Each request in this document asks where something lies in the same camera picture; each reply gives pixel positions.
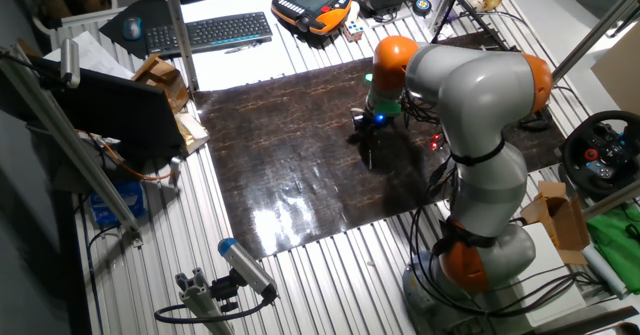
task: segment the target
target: white tube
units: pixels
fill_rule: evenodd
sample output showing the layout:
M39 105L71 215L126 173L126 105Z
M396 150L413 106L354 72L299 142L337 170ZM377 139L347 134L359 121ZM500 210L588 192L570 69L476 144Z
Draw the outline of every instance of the white tube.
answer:
M613 293L618 297L618 299L622 300L629 296L629 290L627 290L627 286L620 280L618 274L616 274L615 270L609 265L607 260L600 255L598 250L593 246L593 244L589 244L587 247L582 249L582 255L587 259L589 265L604 279L604 281L609 284Z

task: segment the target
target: yellow device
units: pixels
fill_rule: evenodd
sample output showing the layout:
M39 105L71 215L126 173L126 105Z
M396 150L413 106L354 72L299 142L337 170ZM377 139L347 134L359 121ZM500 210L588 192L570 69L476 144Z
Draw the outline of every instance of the yellow device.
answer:
M271 11L302 31L324 35L349 14L351 0L272 0Z

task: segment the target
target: steering wheel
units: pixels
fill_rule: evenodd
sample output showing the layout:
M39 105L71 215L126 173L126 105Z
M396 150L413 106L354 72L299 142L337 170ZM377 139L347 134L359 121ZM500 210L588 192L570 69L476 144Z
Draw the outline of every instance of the steering wheel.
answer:
M606 120L627 123L616 133ZM640 166L640 116L626 111L604 111L585 120L569 135L562 149L565 171L576 186L594 200L631 184Z

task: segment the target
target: green cloth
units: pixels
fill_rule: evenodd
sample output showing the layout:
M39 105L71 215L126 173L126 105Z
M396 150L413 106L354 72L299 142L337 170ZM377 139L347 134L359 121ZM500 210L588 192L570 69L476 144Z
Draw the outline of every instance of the green cloth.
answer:
M640 212L635 206L609 210L587 221L587 229L595 248L607 259L627 289L640 294L640 243L629 237L625 227L634 224L640 229Z

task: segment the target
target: computer mouse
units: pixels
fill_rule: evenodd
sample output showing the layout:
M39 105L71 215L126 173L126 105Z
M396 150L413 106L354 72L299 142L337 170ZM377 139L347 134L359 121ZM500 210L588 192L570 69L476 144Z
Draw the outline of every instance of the computer mouse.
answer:
M124 21L122 36L129 41L136 41L142 37L142 19L130 17Z

